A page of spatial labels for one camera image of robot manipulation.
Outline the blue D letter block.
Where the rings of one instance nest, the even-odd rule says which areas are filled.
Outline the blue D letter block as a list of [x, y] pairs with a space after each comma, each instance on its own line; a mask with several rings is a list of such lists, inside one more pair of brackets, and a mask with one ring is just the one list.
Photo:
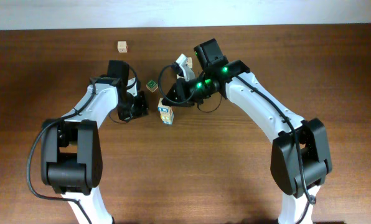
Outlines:
[[162, 122], [163, 121], [170, 121], [170, 120], [173, 122], [173, 119], [174, 119], [174, 113], [173, 113], [173, 111], [172, 111], [171, 114], [161, 114], [160, 113], [160, 115], [161, 115]]

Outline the yellow edged wooden block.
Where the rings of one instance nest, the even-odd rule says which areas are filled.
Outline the yellow edged wooden block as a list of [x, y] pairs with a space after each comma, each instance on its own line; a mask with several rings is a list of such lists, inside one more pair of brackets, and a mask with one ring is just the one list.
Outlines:
[[164, 124], [172, 125], [172, 121], [163, 121]]

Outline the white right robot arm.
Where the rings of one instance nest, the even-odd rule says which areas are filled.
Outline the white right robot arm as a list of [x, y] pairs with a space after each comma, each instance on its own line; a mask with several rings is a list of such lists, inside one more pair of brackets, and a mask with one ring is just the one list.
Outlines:
[[243, 110], [272, 145], [270, 172], [282, 191], [277, 222], [312, 223], [316, 195], [332, 171], [323, 122], [307, 121], [282, 105], [241, 60], [229, 62], [221, 55], [211, 62], [203, 59], [201, 65], [200, 75], [187, 66], [185, 55], [169, 65], [178, 77], [164, 103], [193, 106], [220, 93]]

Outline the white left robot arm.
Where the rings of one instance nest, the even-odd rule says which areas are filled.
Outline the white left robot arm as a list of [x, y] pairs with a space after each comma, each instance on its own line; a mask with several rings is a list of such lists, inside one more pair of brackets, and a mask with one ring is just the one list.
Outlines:
[[92, 78], [82, 99], [60, 118], [47, 119], [35, 139], [41, 145], [41, 179], [68, 202], [79, 223], [114, 223], [99, 184], [103, 172], [99, 128], [113, 110], [120, 121], [144, 116], [146, 99], [137, 78]]

